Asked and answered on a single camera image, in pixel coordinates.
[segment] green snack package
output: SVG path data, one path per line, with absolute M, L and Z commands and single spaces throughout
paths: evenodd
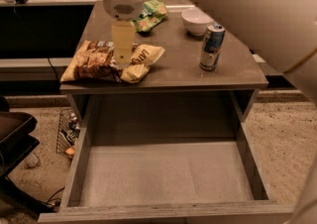
M 158 0 L 145 2 L 144 10 L 141 15 L 132 20 L 137 32 L 149 32 L 153 27 L 167 16 L 167 9 L 164 3 Z

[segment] crumpled bag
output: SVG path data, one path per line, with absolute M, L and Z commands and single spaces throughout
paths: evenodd
M 158 0 L 145 2 L 141 15 L 132 20 L 137 32 L 149 32 L 167 16 L 167 9 L 164 3 Z
M 60 81 L 102 79 L 137 83 L 148 74 L 151 66 L 165 51 L 162 47 L 134 44 L 131 62 L 122 69 L 115 61 L 114 49 L 114 44 L 110 41 L 85 41 Z

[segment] wire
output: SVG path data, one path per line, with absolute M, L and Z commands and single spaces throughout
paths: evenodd
M 13 11 L 14 11 L 14 14 L 15 14 L 21 21 L 24 22 L 24 19 L 23 19 L 23 18 L 18 14 L 18 12 L 16 11 L 16 4 L 15 4 L 14 7 L 13 7 Z M 46 49 L 46 47 L 42 44 L 42 42 L 38 39 L 38 37 L 37 37 L 29 28 L 27 28 L 27 29 L 28 29 L 29 33 L 31 34 L 31 36 L 32 36 L 39 44 L 41 44 L 41 45 Z M 55 79 L 56 79 L 57 82 L 59 83 L 58 74 L 57 74 L 56 69 L 54 68 L 54 66 L 53 66 L 53 64 L 52 64 L 52 62 L 51 62 L 50 57 L 48 56 L 47 59 L 48 59 L 48 62 L 49 62 L 49 64 L 50 64 L 51 69 L 53 70 Z
M 46 203 L 46 202 L 43 202 L 43 201 L 40 201 L 38 199 L 36 199 L 38 202 L 40 202 L 41 204 L 47 206 L 48 208 L 55 208 L 55 205 L 54 204 L 49 204 L 49 203 Z
M 52 205 L 53 207 L 60 206 L 61 204 L 61 198 L 52 198 L 51 201 L 49 202 L 49 205 Z
M 12 179 L 9 176 L 6 176 L 6 179 L 13 183 Z
M 5 166 L 5 163 L 4 163 L 4 157 L 2 155 L 2 152 L 0 150 L 0 158 L 1 158 L 1 161 L 2 161 L 2 170 L 3 170 L 3 173 L 6 171 L 6 166 Z
M 64 188 L 61 188 L 59 189 L 57 192 L 55 192 L 50 198 L 49 200 L 47 201 L 47 204 L 58 194 L 60 193 L 61 191 L 65 190 L 65 187 Z

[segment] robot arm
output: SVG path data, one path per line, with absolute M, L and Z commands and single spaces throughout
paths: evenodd
M 135 18 L 143 0 L 104 0 L 107 11 Z M 317 0 L 190 0 L 257 52 L 317 104 Z M 291 224 L 317 219 L 317 164 Z

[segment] soda can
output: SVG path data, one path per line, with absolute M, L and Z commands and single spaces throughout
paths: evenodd
M 200 56 L 200 67 L 205 70 L 216 68 L 226 30 L 217 22 L 207 27 Z
M 78 120 L 77 120 L 77 117 L 76 117 L 75 113 L 70 113 L 69 121 L 72 124 L 76 124 L 77 123 Z

